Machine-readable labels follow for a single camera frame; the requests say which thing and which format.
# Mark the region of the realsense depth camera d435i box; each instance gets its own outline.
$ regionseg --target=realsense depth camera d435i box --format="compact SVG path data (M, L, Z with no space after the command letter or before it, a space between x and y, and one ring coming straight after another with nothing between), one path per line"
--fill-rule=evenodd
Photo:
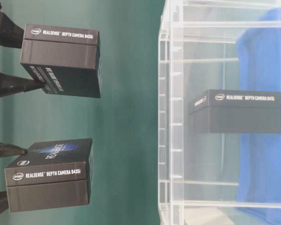
M91 139L33 144L5 169L10 212L89 204Z
M100 37L97 30L27 24L21 64L47 94L101 96Z
M281 133L281 93L208 90L190 105L192 133Z

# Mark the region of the blue graphic on box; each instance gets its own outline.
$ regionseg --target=blue graphic on box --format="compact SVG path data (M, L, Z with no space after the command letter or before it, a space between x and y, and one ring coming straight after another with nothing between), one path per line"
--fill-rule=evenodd
M53 146L50 146L48 148L45 148L43 150L38 150L39 153L48 153L45 159L55 159L55 157L58 155L61 151L72 151L78 148L77 144L72 143L60 143L55 144Z

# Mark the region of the blue fabric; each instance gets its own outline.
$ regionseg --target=blue fabric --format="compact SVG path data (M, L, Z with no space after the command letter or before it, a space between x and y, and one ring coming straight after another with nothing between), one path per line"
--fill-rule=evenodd
M281 20L281 8L261 21ZM242 90L281 91L281 28L247 30L237 41ZM281 134L241 135L237 201L281 203ZM281 225L281 209L240 209L273 225Z

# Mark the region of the green backdrop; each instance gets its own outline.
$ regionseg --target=green backdrop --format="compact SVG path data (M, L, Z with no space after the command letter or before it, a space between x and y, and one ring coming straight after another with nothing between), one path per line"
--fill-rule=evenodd
M2 0L17 25L90 28L101 32L101 99L42 90L0 99L0 141L92 137L91 204L0 215L0 225L157 225L157 38L164 0ZM0 71L30 78L20 50L0 46ZM0 159L3 168L14 158Z

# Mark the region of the box lid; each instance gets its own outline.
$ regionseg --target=box lid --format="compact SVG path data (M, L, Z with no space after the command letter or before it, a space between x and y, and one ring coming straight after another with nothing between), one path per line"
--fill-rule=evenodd
M100 48L100 37L98 30L87 30L41 24L26 24L24 39L96 45Z
M38 142L5 168L6 186L88 179L92 139Z
M190 113L206 107L281 108L281 92L250 90L207 90L191 102Z

